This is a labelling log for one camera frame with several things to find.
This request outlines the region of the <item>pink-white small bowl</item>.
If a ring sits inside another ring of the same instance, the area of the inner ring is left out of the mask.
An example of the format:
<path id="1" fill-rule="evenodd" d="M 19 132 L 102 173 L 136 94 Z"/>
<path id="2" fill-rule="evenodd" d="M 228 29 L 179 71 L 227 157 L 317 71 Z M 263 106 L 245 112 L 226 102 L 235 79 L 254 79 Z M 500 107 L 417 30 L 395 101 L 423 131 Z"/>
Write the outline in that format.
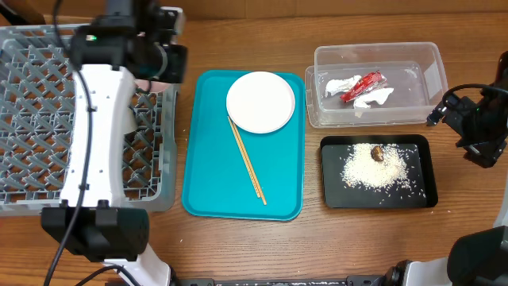
<path id="1" fill-rule="evenodd" d="M 135 92 L 137 94 L 148 95 L 151 93 L 161 93 L 161 92 L 175 92 L 179 89 L 178 85 L 174 85 L 171 83 L 163 83 L 155 80 L 143 80 L 136 79 L 135 80 Z"/>

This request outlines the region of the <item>white napkin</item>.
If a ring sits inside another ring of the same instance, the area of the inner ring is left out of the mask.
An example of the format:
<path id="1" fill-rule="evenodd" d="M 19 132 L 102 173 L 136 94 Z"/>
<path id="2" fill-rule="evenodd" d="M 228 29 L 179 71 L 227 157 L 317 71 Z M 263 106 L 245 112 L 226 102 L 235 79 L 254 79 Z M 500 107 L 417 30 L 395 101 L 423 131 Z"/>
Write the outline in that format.
<path id="1" fill-rule="evenodd" d="M 341 95 L 349 91 L 362 77 L 362 75 L 354 75 L 347 79 L 331 79 L 325 85 L 322 98 L 326 99 L 333 96 L 338 96 L 340 98 Z M 385 87 L 377 88 L 373 91 L 367 91 L 358 98 L 353 99 L 350 102 L 355 110 L 355 116 L 360 118 L 365 110 L 371 108 L 372 103 L 382 106 L 393 92 L 394 88 L 386 85 Z"/>

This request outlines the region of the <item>red snack wrapper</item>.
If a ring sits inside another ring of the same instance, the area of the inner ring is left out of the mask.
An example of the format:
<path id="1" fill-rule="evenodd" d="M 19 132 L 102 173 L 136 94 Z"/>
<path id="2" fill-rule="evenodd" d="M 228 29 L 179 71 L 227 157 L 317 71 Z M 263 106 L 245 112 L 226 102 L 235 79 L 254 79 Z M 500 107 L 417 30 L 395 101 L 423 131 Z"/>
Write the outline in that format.
<path id="1" fill-rule="evenodd" d="M 350 102 L 367 91 L 385 87 L 387 78 L 380 72 L 374 71 L 363 76 L 349 91 L 340 96 L 343 102 Z"/>

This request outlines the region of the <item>brown food chunk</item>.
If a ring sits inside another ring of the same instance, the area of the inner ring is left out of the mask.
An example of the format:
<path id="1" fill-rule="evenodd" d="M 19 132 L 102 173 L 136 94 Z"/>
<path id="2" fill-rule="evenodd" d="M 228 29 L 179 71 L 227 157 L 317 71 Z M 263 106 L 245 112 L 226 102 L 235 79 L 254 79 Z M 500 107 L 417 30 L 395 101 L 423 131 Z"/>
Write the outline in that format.
<path id="1" fill-rule="evenodd" d="M 375 145 L 371 150 L 371 157 L 374 161 L 384 161 L 384 151 L 380 145 Z"/>

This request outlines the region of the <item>rice grains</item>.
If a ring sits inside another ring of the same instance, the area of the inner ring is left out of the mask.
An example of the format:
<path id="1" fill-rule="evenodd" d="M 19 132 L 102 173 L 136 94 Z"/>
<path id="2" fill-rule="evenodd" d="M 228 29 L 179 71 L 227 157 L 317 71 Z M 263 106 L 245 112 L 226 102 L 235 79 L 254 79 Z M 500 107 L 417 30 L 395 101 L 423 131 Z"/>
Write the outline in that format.
<path id="1" fill-rule="evenodd" d="M 374 161 L 371 150 L 380 145 L 384 161 Z M 424 207 L 427 194 L 420 153 L 415 144 L 359 143 L 345 147 L 341 190 L 349 207 Z"/>

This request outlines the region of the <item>wooden chopstick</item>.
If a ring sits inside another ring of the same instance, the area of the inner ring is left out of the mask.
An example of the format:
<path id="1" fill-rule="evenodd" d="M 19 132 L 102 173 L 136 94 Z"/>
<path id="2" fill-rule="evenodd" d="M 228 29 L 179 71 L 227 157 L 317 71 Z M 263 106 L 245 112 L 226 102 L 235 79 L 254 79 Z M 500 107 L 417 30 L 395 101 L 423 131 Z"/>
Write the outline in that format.
<path id="1" fill-rule="evenodd" d="M 258 180 L 257 175 L 255 173 L 255 170 L 253 168 L 252 162 L 250 161 L 250 158 L 249 158 L 248 153 L 247 153 L 247 149 L 245 148 L 244 142 L 243 142 L 243 140 L 241 138 L 241 135 L 240 135 L 240 133 L 238 131 L 238 128 L 237 128 L 237 126 L 233 122 L 231 122 L 231 124 L 232 124 L 232 130 L 235 133 L 235 138 L 237 140 L 237 145 L 238 145 L 239 149 L 241 150 L 242 156 L 244 158 L 244 162 L 245 162 L 246 167 L 248 169 L 248 173 L 249 173 L 249 175 L 251 177 L 251 181 L 252 181 L 253 187 L 256 190 L 256 195 L 257 195 L 258 198 L 260 198 L 262 200 L 263 205 L 267 206 L 267 201 L 265 199 L 264 193 L 262 191 L 262 188 L 260 186 L 259 180 Z"/>
<path id="2" fill-rule="evenodd" d="M 231 124 L 231 122 L 233 122 L 233 121 L 232 121 L 232 119 L 231 119 L 230 117 L 227 117 L 227 118 L 228 118 L 228 121 L 229 121 L 229 125 L 230 125 L 230 127 L 231 127 L 231 129 L 232 129 L 232 124 Z"/>

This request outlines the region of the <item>large white round plate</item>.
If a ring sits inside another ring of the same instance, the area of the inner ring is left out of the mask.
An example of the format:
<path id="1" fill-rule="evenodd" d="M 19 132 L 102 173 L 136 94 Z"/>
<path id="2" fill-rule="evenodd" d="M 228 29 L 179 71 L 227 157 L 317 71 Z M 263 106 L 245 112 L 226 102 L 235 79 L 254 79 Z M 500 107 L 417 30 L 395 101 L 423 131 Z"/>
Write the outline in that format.
<path id="1" fill-rule="evenodd" d="M 226 95 L 229 118 L 250 133 L 272 133 L 291 119 L 296 99 L 290 84 L 267 71 L 249 72 L 237 79 Z"/>

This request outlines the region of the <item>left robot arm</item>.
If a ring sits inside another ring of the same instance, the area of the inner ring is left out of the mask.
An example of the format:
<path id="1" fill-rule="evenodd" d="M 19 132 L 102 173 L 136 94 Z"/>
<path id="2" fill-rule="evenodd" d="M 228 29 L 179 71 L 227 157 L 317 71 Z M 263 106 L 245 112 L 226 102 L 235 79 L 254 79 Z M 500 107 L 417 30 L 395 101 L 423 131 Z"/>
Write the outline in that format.
<path id="1" fill-rule="evenodd" d="M 130 285 L 169 285 L 171 267 L 148 243 L 148 212 L 131 207 L 122 181 L 125 135 L 136 82 L 183 81 L 187 49 L 175 24 L 79 27 L 68 55 L 75 82 L 75 119 L 60 202 L 41 212 L 42 228 L 69 252 L 115 269 Z"/>

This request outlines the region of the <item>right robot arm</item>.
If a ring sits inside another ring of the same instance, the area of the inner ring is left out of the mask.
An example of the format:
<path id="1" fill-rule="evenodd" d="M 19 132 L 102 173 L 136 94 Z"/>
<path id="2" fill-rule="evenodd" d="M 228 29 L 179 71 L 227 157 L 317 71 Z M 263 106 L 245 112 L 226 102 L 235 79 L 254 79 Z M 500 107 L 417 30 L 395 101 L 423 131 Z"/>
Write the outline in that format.
<path id="1" fill-rule="evenodd" d="M 450 88 L 427 118 L 443 122 L 460 139 L 464 159 L 482 168 L 494 166 L 507 150 L 507 53 L 498 60 L 490 84 L 466 83 Z M 374 285 L 506 285 L 507 197 L 494 226 L 459 238 L 445 258 L 404 260 L 392 266 Z"/>

